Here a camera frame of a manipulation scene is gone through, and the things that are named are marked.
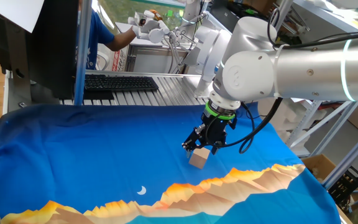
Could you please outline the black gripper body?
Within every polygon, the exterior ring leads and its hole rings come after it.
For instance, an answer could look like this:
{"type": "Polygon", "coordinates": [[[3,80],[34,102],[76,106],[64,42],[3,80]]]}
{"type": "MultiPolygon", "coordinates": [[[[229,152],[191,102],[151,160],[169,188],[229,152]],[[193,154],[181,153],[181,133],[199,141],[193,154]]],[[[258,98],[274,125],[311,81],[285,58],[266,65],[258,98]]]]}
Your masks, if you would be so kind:
{"type": "Polygon", "coordinates": [[[232,129],[235,129],[237,123],[236,113],[232,111],[227,111],[217,116],[208,111],[203,111],[201,120],[204,124],[200,138],[201,147],[221,148],[226,143],[226,126],[230,125],[232,129]]]}

